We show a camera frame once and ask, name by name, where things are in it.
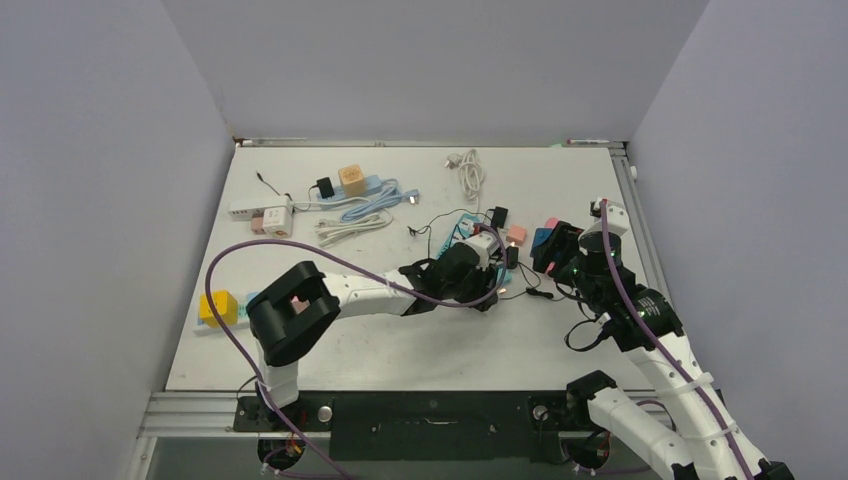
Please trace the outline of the white cube adapter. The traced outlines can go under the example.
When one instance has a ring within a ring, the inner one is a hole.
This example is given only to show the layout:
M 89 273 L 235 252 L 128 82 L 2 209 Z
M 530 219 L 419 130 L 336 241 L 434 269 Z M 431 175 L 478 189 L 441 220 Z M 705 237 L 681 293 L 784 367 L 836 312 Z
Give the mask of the white cube adapter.
M 267 208 L 263 212 L 262 229 L 266 235 L 285 238 L 293 230 L 293 213 L 288 207 Z

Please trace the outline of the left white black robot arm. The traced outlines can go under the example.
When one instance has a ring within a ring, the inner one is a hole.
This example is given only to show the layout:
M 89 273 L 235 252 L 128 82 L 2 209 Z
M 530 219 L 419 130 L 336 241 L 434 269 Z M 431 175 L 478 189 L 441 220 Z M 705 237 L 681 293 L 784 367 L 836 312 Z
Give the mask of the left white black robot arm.
M 247 305 L 261 354 L 259 417 L 274 430 L 298 415 L 299 362 L 337 320 L 370 315 L 412 316 L 439 306 L 487 311 L 497 301 L 504 269 L 466 244 L 370 278 L 324 273 L 302 261 Z

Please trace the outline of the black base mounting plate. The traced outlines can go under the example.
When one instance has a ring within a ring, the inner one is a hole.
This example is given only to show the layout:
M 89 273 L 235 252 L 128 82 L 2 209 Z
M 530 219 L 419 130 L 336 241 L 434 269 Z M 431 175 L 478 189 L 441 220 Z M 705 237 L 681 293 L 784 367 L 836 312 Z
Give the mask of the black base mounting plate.
M 281 434 L 304 443 L 329 436 L 336 461 L 476 461 L 524 458 L 600 467 L 608 434 L 549 391 L 304 391 L 281 420 L 257 395 L 237 400 L 239 433 Z

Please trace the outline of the orange cube socket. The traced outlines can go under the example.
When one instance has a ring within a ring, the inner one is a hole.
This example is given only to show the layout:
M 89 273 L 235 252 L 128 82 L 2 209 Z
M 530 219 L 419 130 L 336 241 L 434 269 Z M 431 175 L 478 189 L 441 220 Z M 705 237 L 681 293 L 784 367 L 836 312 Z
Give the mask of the orange cube socket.
M 339 169 L 338 178 L 342 191 L 347 197 L 362 196 L 367 190 L 365 175 L 358 164 Z

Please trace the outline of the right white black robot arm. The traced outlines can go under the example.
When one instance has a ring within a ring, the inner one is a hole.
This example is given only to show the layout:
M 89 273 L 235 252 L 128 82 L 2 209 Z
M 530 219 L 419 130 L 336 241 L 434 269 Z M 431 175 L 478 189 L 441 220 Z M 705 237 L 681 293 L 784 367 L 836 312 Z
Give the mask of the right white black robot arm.
M 540 228 L 533 269 L 574 289 L 600 327 L 596 340 L 615 342 L 673 424 L 653 418 L 601 370 L 568 383 L 567 419 L 618 438 L 662 479 L 792 478 L 789 467 L 767 459 L 732 418 L 670 303 L 623 265 L 621 233 L 601 222 L 589 231 L 563 221 Z

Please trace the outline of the salmon pink usb charger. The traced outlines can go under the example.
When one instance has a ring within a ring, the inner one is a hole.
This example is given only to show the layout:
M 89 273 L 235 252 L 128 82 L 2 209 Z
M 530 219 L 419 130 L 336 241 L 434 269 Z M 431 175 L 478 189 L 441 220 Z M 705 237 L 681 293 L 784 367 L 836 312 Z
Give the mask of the salmon pink usb charger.
M 506 240 L 510 244 L 522 246 L 527 238 L 527 229 L 520 225 L 511 225 L 506 232 Z

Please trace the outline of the blue white small adapter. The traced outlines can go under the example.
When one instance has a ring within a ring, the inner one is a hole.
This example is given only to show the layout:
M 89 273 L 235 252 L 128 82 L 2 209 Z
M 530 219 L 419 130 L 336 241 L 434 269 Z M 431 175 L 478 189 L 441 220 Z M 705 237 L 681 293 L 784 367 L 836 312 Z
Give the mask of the blue white small adapter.
M 530 257 L 535 258 L 541 245 L 543 245 L 552 233 L 552 228 L 542 227 L 537 228 L 534 232 Z

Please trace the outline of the pink cube socket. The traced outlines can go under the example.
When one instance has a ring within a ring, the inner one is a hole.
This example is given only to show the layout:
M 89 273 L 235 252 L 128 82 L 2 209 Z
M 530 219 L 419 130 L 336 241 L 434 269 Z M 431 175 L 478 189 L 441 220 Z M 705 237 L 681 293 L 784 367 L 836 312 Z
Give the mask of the pink cube socket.
M 293 298 L 291 300 L 291 306 L 296 315 L 299 315 L 301 312 L 303 312 L 306 308 L 309 307 L 309 305 L 310 302 L 308 300 L 303 301 L 298 298 Z

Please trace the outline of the small black charger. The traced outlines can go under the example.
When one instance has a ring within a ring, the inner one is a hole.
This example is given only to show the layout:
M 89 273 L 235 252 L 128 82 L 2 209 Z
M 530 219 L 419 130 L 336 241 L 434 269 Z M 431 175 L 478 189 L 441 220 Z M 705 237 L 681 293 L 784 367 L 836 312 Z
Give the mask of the small black charger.
M 493 229 L 502 229 L 505 227 L 509 210 L 505 207 L 496 206 L 491 210 L 490 226 Z
M 329 177 L 322 177 L 316 181 L 316 186 L 321 199 L 329 199 L 335 196 L 335 188 Z

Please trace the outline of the white long power strip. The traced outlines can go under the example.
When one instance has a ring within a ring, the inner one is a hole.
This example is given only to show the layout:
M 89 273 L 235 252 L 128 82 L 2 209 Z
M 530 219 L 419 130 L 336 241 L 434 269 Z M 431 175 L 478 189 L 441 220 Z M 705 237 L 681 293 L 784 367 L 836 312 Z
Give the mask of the white long power strip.
M 227 213 L 234 221 L 249 221 L 256 216 L 263 216 L 267 209 L 273 208 L 283 208 L 288 213 L 294 210 L 288 196 L 274 195 L 234 200 L 229 204 Z

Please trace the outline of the yellow socket block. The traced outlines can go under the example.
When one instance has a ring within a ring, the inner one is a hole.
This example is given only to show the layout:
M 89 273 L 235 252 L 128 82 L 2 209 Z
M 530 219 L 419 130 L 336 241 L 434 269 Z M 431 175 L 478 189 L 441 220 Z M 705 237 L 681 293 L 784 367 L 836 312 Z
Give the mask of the yellow socket block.
M 197 322 L 199 326 L 210 329 L 219 328 L 218 320 L 227 326 L 238 323 L 239 301 L 227 290 L 217 290 L 211 293 L 211 298 L 206 294 L 199 296 Z

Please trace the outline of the teal power strip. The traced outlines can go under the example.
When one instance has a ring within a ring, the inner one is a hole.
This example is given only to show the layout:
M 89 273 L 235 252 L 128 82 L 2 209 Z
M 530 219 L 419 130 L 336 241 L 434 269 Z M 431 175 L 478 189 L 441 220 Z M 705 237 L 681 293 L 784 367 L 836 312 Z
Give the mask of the teal power strip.
M 476 225 L 481 221 L 480 217 L 471 213 L 463 213 L 455 224 L 451 234 L 451 243 L 467 239 L 476 232 Z

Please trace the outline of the light blue power strip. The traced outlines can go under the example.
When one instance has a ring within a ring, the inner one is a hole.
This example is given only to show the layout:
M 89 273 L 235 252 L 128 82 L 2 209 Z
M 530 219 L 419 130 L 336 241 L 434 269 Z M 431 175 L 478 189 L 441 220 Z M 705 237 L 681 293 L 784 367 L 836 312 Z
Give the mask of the light blue power strip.
M 369 175 L 369 176 L 367 176 L 367 177 L 366 177 L 366 181 L 367 181 L 367 190 L 366 190 L 366 192 L 365 192 L 362 196 L 358 196 L 358 197 L 367 197 L 367 196 L 371 196 L 371 195 L 377 194 L 377 193 L 379 193 L 379 192 L 382 190 L 382 188 L 383 188 L 383 186 L 382 186 L 382 181 L 381 181 L 381 179 L 380 179 L 377 175 Z M 345 195 L 345 193 L 342 191 L 342 188 L 341 188 L 341 186 L 340 186 L 340 185 L 336 185 L 336 186 L 334 186 L 334 188 L 335 188 L 335 196 L 334 196 L 334 197 L 329 198 L 329 199 L 321 199 L 321 198 L 319 197 L 319 191 L 317 191 L 317 192 L 314 194 L 314 198 L 315 198 L 317 201 L 319 201 L 319 202 L 339 201 L 339 200 L 343 200 L 343 199 L 348 198 L 348 197 Z

